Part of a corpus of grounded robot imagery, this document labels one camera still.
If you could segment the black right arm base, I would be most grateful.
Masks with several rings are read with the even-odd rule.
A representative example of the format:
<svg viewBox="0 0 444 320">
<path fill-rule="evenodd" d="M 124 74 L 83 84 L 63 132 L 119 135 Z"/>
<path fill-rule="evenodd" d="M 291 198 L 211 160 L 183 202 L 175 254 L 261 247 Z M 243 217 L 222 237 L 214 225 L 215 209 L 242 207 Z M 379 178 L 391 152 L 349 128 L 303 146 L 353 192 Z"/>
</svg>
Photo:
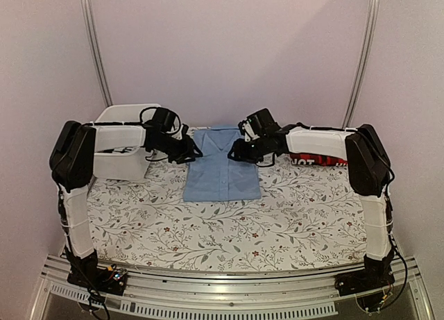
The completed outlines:
<svg viewBox="0 0 444 320">
<path fill-rule="evenodd" d="M 391 285 L 395 282 L 390 264 L 364 258 L 364 268 L 334 277 L 334 288 L 340 296 L 358 294 Z"/>
</svg>

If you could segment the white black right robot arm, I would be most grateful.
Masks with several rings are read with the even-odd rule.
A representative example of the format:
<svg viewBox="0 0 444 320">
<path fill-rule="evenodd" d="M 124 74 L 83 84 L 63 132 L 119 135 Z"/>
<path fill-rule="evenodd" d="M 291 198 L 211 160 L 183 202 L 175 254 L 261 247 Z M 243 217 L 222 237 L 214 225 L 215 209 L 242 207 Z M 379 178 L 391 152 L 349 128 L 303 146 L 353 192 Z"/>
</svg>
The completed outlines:
<svg viewBox="0 0 444 320">
<path fill-rule="evenodd" d="M 257 164 L 265 155 L 311 153 L 345 160 L 348 180 L 359 196 L 366 229 L 366 257 L 382 261 L 391 252 L 389 234 L 393 226 L 389 185 L 393 181 L 391 162 L 373 126 L 328 128 L 301 123 L 277 124 L 255 130 L 240 124 L 243 138 L 228 153 L 231 160 Z"/>
</svg>

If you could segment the light blue long sleeve shirt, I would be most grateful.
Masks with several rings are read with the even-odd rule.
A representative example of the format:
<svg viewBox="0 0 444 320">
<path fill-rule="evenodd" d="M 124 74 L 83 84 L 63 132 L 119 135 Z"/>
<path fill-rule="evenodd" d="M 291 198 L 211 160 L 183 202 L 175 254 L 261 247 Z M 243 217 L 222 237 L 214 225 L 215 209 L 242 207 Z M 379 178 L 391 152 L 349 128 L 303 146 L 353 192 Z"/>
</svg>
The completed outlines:
<svg viewBox="0 0 444 320">
<path fill-rule="evenodd" d="M 188 164 L 183 192 L 185 202 L 256 200 L 262 197 L 255 165 L 228 158 L 238 128 L 219 126 L 194 131 L 193 138 L 203 156 Z"/>
</svg>

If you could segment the red black plaid shirt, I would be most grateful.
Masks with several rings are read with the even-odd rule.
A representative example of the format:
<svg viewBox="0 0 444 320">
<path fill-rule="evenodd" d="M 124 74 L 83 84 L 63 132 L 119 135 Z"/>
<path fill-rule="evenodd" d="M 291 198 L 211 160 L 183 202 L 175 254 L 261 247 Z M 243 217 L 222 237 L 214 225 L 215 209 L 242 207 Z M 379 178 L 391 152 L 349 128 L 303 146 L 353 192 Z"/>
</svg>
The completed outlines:
<svg viewBox="0 0 444 320">
<path fill-rule="evenodd" d="M 323 167 L 347 167 L 348 161 L 329 156 L 316 155 L 313 153 L 290 153 L 291 163 L 296 166 L 323 166 Z"/>
</svg>

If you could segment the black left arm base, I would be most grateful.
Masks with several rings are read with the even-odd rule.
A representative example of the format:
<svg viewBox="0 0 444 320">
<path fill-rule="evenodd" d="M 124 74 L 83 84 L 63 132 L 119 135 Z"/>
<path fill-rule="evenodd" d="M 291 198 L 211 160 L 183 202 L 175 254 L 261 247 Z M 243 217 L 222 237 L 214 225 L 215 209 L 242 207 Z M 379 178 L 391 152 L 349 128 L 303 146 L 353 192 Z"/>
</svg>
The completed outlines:
<svg viewBox="0 0 444 320">
<path fill-rule="evenodd" d="M 100 268 L 95 262 L 80 261 L 77 264 L 71 264 L 67 282 L 93 292 L 122 296 L 126 289 L 127 279 L 128 272 L 123 268 L 117 268 L 115 264 Z"/>
</svg>

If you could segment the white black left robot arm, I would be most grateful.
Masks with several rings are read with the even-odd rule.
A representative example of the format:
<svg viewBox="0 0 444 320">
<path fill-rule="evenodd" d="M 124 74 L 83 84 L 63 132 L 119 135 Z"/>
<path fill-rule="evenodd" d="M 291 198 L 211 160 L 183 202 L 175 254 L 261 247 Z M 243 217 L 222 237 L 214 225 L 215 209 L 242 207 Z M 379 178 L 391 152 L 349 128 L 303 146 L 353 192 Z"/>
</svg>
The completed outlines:
<svg viewBox="0 0 444 320">
<path fill-rule="evenodd" d="M 97 260 L 87 216 L 88 185 L 93 176 L 94 154 L 120 147 L 160 151 L 169 162 L 184 164 L 203 156 L 187 134 L 188 126 L 168 133 L 153 122 L 67 121 L 49 159 L 51 177 L 58 187 L 59 215 L 65 233 L 65 252 L 70 262 L 81 262 L 76 276 L 88 288 L 103 282 L 103 273 L 89 260 Z"/>
</svg>

